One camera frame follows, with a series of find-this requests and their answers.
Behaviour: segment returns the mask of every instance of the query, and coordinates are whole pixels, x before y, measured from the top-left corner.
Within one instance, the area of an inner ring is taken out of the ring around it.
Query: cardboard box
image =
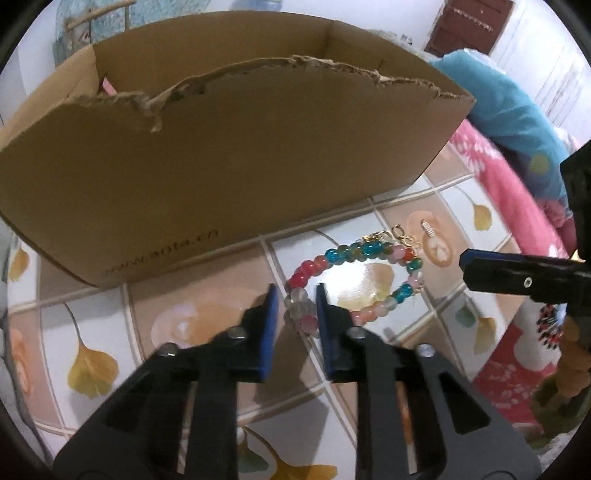
[[[104,75],[118,95],[97,94]],[[411,184],[473,102],[341,22],[166,20],[80,50],[27,99],[0,131],[0,212],[109,287]]]

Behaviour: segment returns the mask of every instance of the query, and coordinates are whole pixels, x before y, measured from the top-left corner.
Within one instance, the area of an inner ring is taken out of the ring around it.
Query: blue pillow
[[[571,216],[559,165],[568,156],[544,112],[509,76],[458,50],[431,62],[476,98],[470,122],[494,143],[516,152],[513,165],[540,203]]]

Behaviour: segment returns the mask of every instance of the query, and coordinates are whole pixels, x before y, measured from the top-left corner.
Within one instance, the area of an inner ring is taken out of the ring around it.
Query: pink bead
[[[320,273],[322,273],[320,271],[320,268],[318,267],[318,265],[316,265],[312,260],[304,260],[301,263],[300,268],[301,268],[302,272],[304,272],[306,275],[308,275],[308,278],[315,277],[317,275],[320,275]]]
[[[330,267],[330,263],[324,255],[318,255],[318,257],[314,259],[314,263],[320,269],[321,272]]]
[[[394,259],[395,263],[398,260],[402,260],[404,257],[404,253],[406,251],[406,248],[403,247],[402,245],[394,245],[392,248],[394,249],[394,251],[392,252],[392,255],[390,255],[390,258]]]
[[[373,307],[364,307],[359,311],[359,318],[363,325],[376,319]]]
[[[303,273],[294,273],[287,284],[292,290],[298,287],[304,288],[308,284],[308,278]]]
[[[355,325],[363,325],[363,322],[361,321],[361,314],[359,311],[355,310],[354,312],[350,312],[351,314],[351,320],[353,320],[353,323]]]
[[[304,315],[299,321],[300,329],[307,335],[312,335],[318,330],[318,319],[313,315]]]
[[[383,301],[377,301],[372,307],[374,308],[374,315],[376,317],[385,317],[388,314],[388,309]]]

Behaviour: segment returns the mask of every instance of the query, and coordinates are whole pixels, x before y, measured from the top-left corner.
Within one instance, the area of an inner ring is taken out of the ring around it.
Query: clear bead
[[[308,315],[310,313],[310,308],[305,302],[297,301],[290,306],[289,312],[291,320],[296,322],[300,320],[304,315]]]
[[[386,297],[384,300],[384,306],[389,310],[392,311],[398,306],[398,302],[394,297]]]
[[[306,292],[305,288],[294,288],[290,297],[293,301],[306,301],[308,300],[308,292]]]

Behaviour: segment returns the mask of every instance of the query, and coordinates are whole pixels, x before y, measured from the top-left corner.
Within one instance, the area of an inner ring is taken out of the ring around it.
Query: tiled floor
[[[428,342],[472,378],[521,300],[468,293],[459,255],[470,247],[518,249],[451,147],[413,186],[113,290],[80,284],[26,244],[15,244],[9,284],[12,353],[27,406],[49,450],[57,453],[162,343],[207,342],[239,322],[269,284],[281,285],[284,293],[285,279],[303,260],[396,224],[423,243],[426,287],[366,327],[409,348]],[[307,291],[313,298],[315,286],[324,283],[333,304],[359,309],[384,298],[407,275],[404,267],[380,259],[345,263],[313,277]],[[290,474],[300,466],[312,466],[319,478],[351,478],[356,387],[326,381],[317,339],[304,336],[284,313],[281,306],[268,381],[239,386],[239,423],[256,454],[247,455],[255,460],[244,466],[241,478],[268,479],[275,471]],[[90,380],[85,365],[94,369]]]

